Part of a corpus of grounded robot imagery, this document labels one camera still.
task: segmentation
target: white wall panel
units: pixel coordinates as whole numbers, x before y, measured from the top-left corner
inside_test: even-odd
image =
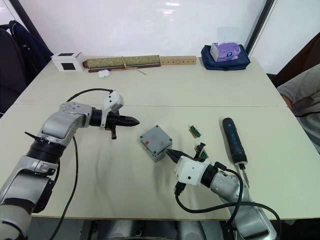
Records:
[[[320,0],[277,0],[251,56],[277,74],[320,32]]]
[[[11,20],[15,20],[10,13],[3,0],[0,0],[0,25],[8,24]]]
[[[225,39],[218,33],[229,28],[244,45],[265,4],[265,0],[20,2],[51,51],[98,56],[200,56],[205,44]]]

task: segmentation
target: robotic arm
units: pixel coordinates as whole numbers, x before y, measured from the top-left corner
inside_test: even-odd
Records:
[[[52,176],[64,150],[78,128],[97,126],[111,130],[116,139],[116,126],[132,127],[139,121],[121,116],[119,109],[124,100],[116,91],[104,101],[102,109],[76,102],[61,104],[34,136],[28,153],[21,157],[0,190],[0,240],[25,239],[32,213],[45,209],[55,182]]]
[[[203,161],[202,158],[192,158],[173,149],[166,151],[176,163],[174,170],[178,179],[176,195],[179,196],[186,184],[194,186],[203,184],[217,194],[223,203],[237,202],[240,183],[235,175],[227,175],[224,171],[219,171],[208,159]],[[246,186],[243,188],[242,202],[252,202]],[[234,209],[234,206],[229,207],[230,213],[233,213]],[[277,232],[260,207],[241,205],[233,224],[245,240],[274,240],[277,236]]]

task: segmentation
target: small circuit board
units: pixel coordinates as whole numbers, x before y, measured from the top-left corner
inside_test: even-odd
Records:
[[[196,152],[198,152],[199,146],[200,146],[200,145],[198,145],[198,146],[196,146],[196,147],[194,148],[194,150],[195,150]],[[203,159],[209,158],[208,154],[206,153],[206,151],[205,151],[204,149],[202,149],[202,152],[200,153],[200,157],[203,158]]]
[[[192,126],[189,128],[189,131],[190,131],[190,133],[192,134],[192,136],[193,136],[195,139],[201,137],[200,132],[195,128],[195,126],[192,125]]]

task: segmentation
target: blue bag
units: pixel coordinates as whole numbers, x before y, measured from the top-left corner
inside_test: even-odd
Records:
[[[231,70],[242,70],[246,69],[250,63],[249,57],[244,49],[244,46],[239,44],[241,52],[238,58],[230,61],[216,62],[210,54],[211,46],[204,45],[201,51],[202,62],[207,70],[221,70],[221,71],[231,71]]]

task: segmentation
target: white cube box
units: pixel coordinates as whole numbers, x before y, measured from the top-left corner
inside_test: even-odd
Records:
[[[60,72],[83,71],[83,62],[86,60],[81,52],[59,52],[51,57]]]

